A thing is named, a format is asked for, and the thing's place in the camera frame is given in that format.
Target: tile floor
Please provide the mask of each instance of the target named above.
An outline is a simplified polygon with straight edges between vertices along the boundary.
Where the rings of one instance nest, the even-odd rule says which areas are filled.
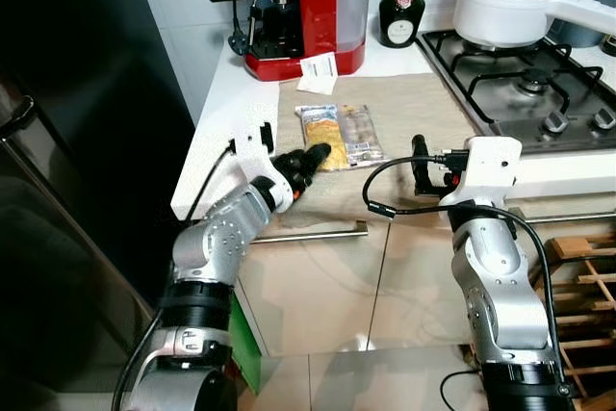
[[[468,369],[456,347],[385,349],[267,359],[258,397],[244,391],[239,411],[447,410],[441,379]],[[487,410],[475,375],[445,388],[456,411]]]

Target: cabinet handle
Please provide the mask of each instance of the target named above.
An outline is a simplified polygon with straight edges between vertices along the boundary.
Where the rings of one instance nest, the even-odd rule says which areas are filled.
[[[355,228],[346,231],[323,231],[321,233],[299,233],[295,235],[264,236],[252,241],[252,244],[293,243],[296,241],[333,240],[368,236],[368,225],[363,220],[355,221]]]
[[[541,223],[564,223],[569,221],[590,221],[590,220],[605,220],[608,218],[616,218],[616,212],[598,212],[595,214],[571,214],[569,216],[549,216],[549,217],[534,217],[527,218],[524,212],[518,207],[512,207],[509,212],[523,218],[528,224],[537,225]]]

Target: cable connector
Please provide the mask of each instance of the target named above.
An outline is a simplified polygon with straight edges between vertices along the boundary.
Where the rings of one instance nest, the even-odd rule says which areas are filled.
[[[442,164],[452,172],[461,172],[466,170],[469,163],[468,149],[452,149],[441,156],[434,156],[434,162]]]
[[[381,204],[380,202],[371,201],[368,204],[368,210],[387,218],[394,218],[396,216],[396,209]]]

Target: red espresso machine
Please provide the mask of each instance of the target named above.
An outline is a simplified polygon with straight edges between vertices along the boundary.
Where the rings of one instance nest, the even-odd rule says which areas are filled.
[[[252,0],[247,35],[236,22],[229,44],[263,81],[301,76],[299,60],[327,52],[350,74],[364,61],[367,16],[368,0]]]

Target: cabinet door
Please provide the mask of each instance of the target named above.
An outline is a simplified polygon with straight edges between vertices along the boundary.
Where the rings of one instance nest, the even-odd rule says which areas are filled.
[[[344,230],[352,222],[280,229],[263,236]],[[240,271],[244,310],[265,355],[365,350],[388,223],[364,237],[254,244]]]
[[[452,257],[450,229],[428,223],[391,225],[374,308],[371,348],[469,342],[464,298],[451,274]]]

